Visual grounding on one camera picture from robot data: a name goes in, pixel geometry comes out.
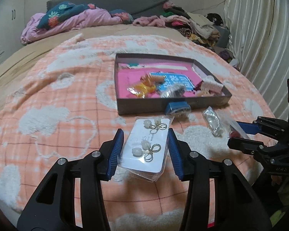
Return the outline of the pink fluffy hair accessory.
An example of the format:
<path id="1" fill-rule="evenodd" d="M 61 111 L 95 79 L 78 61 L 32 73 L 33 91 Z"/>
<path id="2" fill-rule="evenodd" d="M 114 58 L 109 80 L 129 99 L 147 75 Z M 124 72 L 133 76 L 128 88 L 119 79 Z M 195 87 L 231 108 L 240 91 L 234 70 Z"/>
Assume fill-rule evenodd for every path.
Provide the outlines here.
<path id="1" fill-rule="evenodd" d="M 230 125 L 230 132 L 229 132 L 229 137 L 230 138 L 244 138 L 244 139 L 249 139 L 247 134 L 240 134 L 233 126 Z"/>

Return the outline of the earring card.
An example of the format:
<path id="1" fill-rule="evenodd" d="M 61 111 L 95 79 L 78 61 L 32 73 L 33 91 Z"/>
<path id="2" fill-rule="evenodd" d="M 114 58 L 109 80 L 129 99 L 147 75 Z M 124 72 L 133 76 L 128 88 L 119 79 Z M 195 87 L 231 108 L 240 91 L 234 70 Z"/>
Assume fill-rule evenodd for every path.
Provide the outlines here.
<path id="1" fill-rule="evenodd" d="M 165 169 L 167 136 L 173 119 L 173 116 L 136 117 L 118 165 L 136 177 L 156 182 Z"/>

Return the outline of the silver jewelry in plastic bag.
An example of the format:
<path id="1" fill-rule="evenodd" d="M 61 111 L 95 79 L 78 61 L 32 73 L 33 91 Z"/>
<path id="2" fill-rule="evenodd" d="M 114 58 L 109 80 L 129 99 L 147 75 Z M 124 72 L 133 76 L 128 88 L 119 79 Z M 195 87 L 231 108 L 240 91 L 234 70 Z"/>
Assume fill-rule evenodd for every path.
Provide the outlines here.
<path id="1" fill-rule="evenodd" d="M 202 116 L 212 134 L 215 137 L 221 137 L 223 135 L 224 128 L 218 114 L 213 110 L 213 108 L 209 106 L 202 112 Z"/>

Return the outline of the white hair claw clip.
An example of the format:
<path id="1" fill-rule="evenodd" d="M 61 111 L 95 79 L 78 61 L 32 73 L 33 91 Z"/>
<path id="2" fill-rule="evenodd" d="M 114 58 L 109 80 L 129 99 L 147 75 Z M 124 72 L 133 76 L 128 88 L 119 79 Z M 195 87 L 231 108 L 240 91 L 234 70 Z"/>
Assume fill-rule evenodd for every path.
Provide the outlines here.
<path id="1" fill-rule="evenodd" d="M 222 93 L 222 89 L 224 85 L 218 81 L 215 80 L 215 78 L 211 75 L 206 76 L 202 80 L 202 88 L 208 89 L 210 92 L 210 95 L 219 95 Z"/>

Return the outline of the bag of clothes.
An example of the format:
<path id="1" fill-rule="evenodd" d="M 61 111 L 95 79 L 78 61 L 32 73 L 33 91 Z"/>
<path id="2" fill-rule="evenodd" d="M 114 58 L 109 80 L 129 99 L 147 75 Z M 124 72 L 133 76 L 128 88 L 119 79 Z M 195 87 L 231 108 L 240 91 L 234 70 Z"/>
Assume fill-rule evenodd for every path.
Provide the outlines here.
<path id="1" fill-rule="evenodd" d="M 232 67 L 239 69 L 239 61 L 233 56 L 232 52 L 228 49 L 221 50 L 218 55 L 225 60 L 227 63 L 229 63 Z"/>

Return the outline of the orange white plaid blanket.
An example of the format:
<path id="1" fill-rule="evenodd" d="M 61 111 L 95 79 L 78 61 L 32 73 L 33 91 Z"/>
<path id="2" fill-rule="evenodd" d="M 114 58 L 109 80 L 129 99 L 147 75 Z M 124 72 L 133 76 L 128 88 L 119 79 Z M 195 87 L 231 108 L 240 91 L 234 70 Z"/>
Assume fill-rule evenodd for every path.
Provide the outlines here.
<path id="1" fill-rule="evenodd" d="M 83 158 L 122 128 L 129 136 L 135 116 L 119 116 L 114 86 L 117 53 L 186 57 L 203 64 L 232 93 L 223 109 L 251 122 L 274 117 L 242 74 L 212 51 L 191 41 L 157 35 L 108 36 L 82 41 L 82 35 L 53 48 L 32 66 L 17 88 L 0 101 L 0 200 L 22 211 L 37 185 L 60 157 Z M 212 160 L 229 157 L 250 183 L 262 167 L 227 147 L 227 136 L 213 137 L 196 110 L 174 120 L 179 140 Z M 170 159 L 157 182 L 146 182 L 120 167 L 103 196 L 112 230 L 179 230 L 188 182 L 175 176 Z"/>

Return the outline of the white striped curtain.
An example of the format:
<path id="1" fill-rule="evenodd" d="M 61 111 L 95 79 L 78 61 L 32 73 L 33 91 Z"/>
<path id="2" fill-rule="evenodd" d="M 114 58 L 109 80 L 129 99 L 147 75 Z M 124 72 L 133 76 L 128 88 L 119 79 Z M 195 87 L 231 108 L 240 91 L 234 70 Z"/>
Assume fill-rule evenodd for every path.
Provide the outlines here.
<path id="1" fill-rule="evenodd" d="M 224 22 L 241 73 L 276 118 L 288 119 L 289 0 L 225 0 Z"/>

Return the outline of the pile of folded clothes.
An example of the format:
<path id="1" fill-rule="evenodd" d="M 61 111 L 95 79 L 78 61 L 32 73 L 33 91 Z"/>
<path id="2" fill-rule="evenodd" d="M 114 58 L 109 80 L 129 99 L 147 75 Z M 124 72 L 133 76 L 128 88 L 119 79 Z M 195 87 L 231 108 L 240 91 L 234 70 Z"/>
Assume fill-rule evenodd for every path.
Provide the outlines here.
<path id="1" fill-rule="evenodd" d="M 163 4 L 165 26 L 177 30 L 190 41 L 208 49 L 219 47 L 225 49 L 229 42 L 230 31 L 224 26 L 219 14 L 207 15 L 186 12 L 172 2 Z"/>

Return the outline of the pink-lined shallow cardboard box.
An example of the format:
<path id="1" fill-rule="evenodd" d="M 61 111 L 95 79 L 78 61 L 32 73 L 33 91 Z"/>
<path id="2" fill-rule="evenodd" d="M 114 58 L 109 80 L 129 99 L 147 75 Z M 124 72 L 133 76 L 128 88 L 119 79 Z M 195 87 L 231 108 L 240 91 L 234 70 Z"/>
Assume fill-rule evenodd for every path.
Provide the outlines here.
<path id="1" fill-rule="evenodd" d="M 225 86 L 219 95 L 195 96 L 194 87 L 208 75 L 222 83 L 194 59 L 156 54 L 117 54 L 114 83 L 118 114 L 164 112 L 172 101 L 185 101 L 193 110 L 226 105 L 232 94 Z M 138 98 L 127 91 L 130 85 L 138 82 L 145 85 L 155 84 L 156 92 L 145 98 Z"/>

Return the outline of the pink fuzzy garment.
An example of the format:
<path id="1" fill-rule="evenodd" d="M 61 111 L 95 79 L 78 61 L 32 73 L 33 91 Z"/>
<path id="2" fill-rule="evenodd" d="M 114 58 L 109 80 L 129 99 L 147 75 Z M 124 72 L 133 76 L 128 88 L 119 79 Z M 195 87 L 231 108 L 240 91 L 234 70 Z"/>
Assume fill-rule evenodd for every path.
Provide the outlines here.
<path id="1" fill-rule="evenodd" d="M 133 25 L 141 27 L 166 27 L 164 20 L 160 19 L 158 16 L 139 17 L 133 21 Z"/>

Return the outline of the beige bed sheet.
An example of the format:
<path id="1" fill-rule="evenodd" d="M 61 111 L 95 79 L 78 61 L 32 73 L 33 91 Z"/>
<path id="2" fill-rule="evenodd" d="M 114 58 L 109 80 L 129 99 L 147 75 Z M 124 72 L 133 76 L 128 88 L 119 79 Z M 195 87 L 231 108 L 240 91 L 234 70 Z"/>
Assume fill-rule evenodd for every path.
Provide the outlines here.
<path id="1" fill-rule="evenodd" d="M 98 26 L 72 30 L 45 39 L 36 41 L 12 54 L 0 64 L 0 101 L 5 100 L 7 95 L 17 88 L 18 83 L 26 75 L 35 63 L 44 57 L 49 51 L 74 37 L 83 34 L 85 39 L 105 37 L 110 35 L 148 35 L 154 34 L 170 38 L 176 41 L 186 41 L 180 33 L 169 28 L 137 27 L 133 25 Z"/>

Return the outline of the grey headboard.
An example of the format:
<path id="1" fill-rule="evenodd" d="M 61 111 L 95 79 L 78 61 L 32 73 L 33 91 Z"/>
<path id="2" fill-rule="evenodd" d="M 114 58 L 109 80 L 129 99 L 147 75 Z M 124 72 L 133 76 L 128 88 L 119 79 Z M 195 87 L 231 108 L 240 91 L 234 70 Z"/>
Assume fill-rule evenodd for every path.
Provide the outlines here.
<path id="1" fill-rule="evenodd" d="M 108 10 L 122 9 L 132 15 L 134 19 L 161 15 L 164 12 L 163 5 L 168 0 L 50 0 L 46 3 L 49 10 L 61 2 L 69 1 L 78 4 L 94 4 L 99 8 Z"/>

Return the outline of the pink floral duvet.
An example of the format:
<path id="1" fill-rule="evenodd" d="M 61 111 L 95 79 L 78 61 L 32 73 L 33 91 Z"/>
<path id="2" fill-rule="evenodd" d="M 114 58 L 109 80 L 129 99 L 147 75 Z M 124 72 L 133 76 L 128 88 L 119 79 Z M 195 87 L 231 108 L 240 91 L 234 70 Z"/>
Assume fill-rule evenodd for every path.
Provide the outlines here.
<path id="1" fill-rule="evenodd" d="M 132 15 L 122 9 L 109 12 L 94 4 L 75 5 L 69 1 L 64 1 L 45 14 L 34 14 L 22 31 L 20 42 L 27 45 L 70 30 L 131 24 L 133 21 Z"/>

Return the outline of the white wardrobe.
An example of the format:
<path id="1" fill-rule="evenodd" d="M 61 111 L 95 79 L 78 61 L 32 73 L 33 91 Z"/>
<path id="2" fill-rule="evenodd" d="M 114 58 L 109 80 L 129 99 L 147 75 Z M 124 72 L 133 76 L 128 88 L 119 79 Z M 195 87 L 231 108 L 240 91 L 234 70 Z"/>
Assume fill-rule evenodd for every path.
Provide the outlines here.
<path id="1" fill-rule="evenodd" d="M 0 0 L 0 64 L 22 48 L 24 0 Z"/>

